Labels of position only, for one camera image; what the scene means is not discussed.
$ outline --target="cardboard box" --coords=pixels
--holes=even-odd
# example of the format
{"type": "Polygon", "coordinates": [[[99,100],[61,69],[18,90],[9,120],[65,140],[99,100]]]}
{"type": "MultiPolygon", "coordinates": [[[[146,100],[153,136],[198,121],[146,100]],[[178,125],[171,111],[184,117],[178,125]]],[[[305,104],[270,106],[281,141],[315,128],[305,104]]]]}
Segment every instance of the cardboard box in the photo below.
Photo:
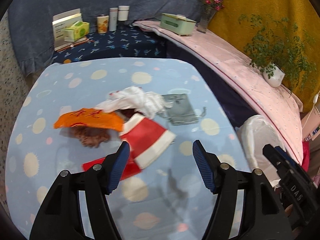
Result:
{"type": "Polygon", "coordinates": [[[65,46],[68,46],[67,41],[64,40],[63,30],[77,21],[82,21],[80,9],[71,10],[60,13],[52,18],[52,28],[54,37],[54,50],[57,51],[65,46]]]}
{"type": "Polygon", "coordinates": [[[301,120],[301,125],[302,138],[306,141],[314,140],[320,134],[320,113],[316,106],[301,120]]]}

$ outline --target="white cable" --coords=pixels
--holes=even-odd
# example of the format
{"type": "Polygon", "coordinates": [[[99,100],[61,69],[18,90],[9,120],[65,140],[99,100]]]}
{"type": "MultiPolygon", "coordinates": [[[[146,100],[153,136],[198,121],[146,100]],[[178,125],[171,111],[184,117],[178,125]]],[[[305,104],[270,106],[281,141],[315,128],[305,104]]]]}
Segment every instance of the white cable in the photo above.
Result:
{"type": "Polygon", "coordinates": [[[307,117],[307,120],[306,120],[306,122],[304,123],[302,129],[306,126],[306,124],[307,124],[307,122],[308,122],[308,120],[309,120],[309,117],[310,117],[310,115],[311,115],[311,113],[312,113],[312,110],[313,110],[313,108],[315,107],[315,105],[316,105],[316,103],[317,103],[317,101],[318,101],[319,94],[320,94],[320,91],[319,91],[317,94],[315,94],[315,96],[313,97],[313,106],[312,106],[312,109],[311,109],[311,111],[309,112],[309,115],[308,115],[308,117],[307,117]]]}

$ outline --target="white plastic bag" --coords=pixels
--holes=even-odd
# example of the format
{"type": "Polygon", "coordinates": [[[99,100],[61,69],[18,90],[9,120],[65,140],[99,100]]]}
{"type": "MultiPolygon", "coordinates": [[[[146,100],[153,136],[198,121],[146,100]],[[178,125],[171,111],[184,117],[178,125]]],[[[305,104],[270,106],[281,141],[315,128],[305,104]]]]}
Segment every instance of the white plastic bag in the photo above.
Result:
{"type": "Polygon", "coordinates": [[[95,109],[111,113],[118,109],[133,108],[147,118],[153,119],[157,113],[162,113],[170,107],[172,103],[165,102],[164,98],[155,92],[145,93],[139,87],[128,87],[122,91],[110,93],[109,99],[95,106],[95,109]]]}
{"type": "Polygon", "coordinates": [[[250,169],[261,169],[272,187],[277,186],[280,178],[276,173],[276,168],[262,154],[262,149],[267,144],[273,147],[280,146],[285,151],[277,131],[263,116],[254,115],[244,122],[237,131],[237,135],[250,169]]]}

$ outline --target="yellow wall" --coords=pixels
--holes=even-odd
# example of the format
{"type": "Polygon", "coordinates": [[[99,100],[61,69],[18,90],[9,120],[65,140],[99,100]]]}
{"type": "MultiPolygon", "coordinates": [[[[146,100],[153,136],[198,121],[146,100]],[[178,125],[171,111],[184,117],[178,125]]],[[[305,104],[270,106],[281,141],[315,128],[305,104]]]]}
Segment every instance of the yellow wall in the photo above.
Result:
{"type": "Polygon", "coordinates": [[[312,89],[306,84],[303,90],[293,91],[303,102],[304,112],[309,111],[313,106],[313,96],[320,90],[320,18],[309,0],[224,0],[224,6],[213,17],[208,29],[242,52],[255,32],[249,29],[248,24],[239,25],[241,14],[271,14],[274,19],[288,17],[298,24],[300,37],[306,30],[315,38],[316,43],[307,51],[307,56],[317,64],[317,85],[312,89]]]}

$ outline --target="pink cloth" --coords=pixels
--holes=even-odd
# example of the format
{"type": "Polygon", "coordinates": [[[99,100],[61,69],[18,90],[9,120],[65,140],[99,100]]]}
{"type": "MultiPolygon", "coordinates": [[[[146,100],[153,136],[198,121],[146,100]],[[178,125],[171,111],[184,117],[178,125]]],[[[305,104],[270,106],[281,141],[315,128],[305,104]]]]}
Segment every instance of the pink cloth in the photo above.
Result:
{"type": "Polygon", "coordinates": [[[191,36],[182,37],[160,28],[159,22],[137,21],[134,25],[152,30],[172,41],[214,70],[276,128],[287,152],[302,164],[302,127],[299,114],[302,103],[297,97],[290,96],[282,86],[269,86],[260,72],[249,66],[250,59],[246,55],[210,31],[203,34],[195,29],[191,36]]]}

